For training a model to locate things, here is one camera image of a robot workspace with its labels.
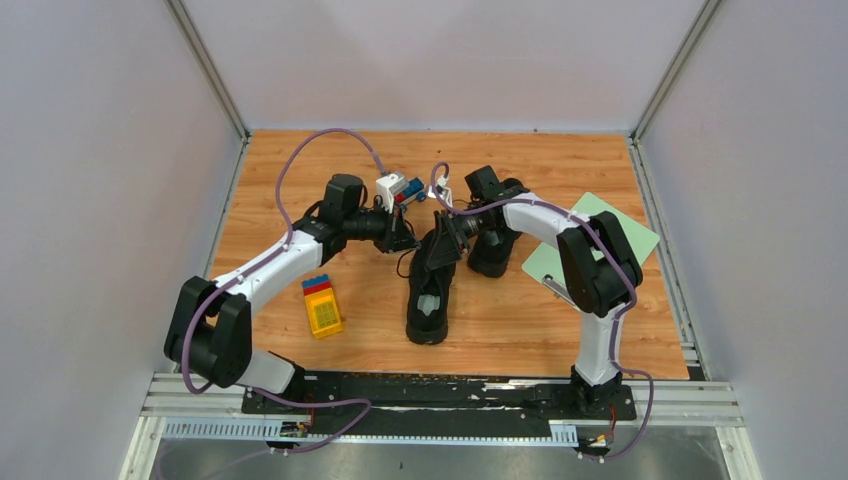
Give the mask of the black sneaker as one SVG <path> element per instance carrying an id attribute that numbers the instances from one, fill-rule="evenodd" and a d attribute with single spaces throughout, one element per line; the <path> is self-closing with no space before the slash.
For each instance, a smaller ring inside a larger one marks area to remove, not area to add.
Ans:
<path id="1" fill-rule="evenodd" d="M 465 181 L 471 193 L 470 206 L 475 208 L 500 200 L 497 195 L 501 193 L 511 198 L 528 192 L 516 178 L 499 181 L 497 177 L 481 179 L 477 174 L 469 174 Z M 508 227 L 497 209 L 483 212 L 479 219 L 483 221 L 483 228 L 468 256 L 468 267 L 483 276 L 499 278 L 506 272 L 514 245 L 522 233 Z"/>
<path id="2" fill-rule="evenodd" d="M 426 260 L 434 243 L 435 231 L 428 232 L 414 253 L 408 278 L 406 313 L 407 338 L 420 345 L 441 343 L 448 334 L 450 285 L 456 265 L 428 270 Z"/>

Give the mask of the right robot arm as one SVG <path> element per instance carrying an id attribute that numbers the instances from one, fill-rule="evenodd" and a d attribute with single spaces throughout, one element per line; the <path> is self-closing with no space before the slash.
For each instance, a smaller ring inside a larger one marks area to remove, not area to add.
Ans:
<path id="1" fill-rule="evenodd" d="M 637 303 L 641 264 L 619 219 L 609 211 L 586 216 L 547 202 L 522 185 L 507 186 L 486 165 L 465 178 L 468 208 L 444 203 L 436 214 L 433 241 L 424 256 L 429 270 L 456 264 L 471 240 L 506 227 L 557 249 L 566 297 L 581 313 L 580 347 L 574 365 L 583 382 L 571 403 L 584 417 L 596 417 L 611 403 L 607 383 L 623 373 L 618 362 L 619 324 Z"/>

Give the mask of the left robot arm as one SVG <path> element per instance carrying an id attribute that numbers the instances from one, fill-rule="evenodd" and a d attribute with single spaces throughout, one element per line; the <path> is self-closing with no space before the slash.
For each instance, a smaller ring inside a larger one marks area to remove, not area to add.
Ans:
<path id="1" fill-rule="evenodd" d="M 372 207 L 362 205 L 363 181 L 336 174 L 322 200 L 265 252 L 215 280 L 193 276 L 181 286 L 164 342 L 165 356 L 211 384 L 267 391 L 283 413 L 306 400 L 302 369 L 254 347 L 252 318 L 299 277 L 317 270 L 351 240 L 370 241 L 382 253 L 417 247 L 404 221 L 401 196 L 410 181 L 389 173 L 376 182 Z"/>

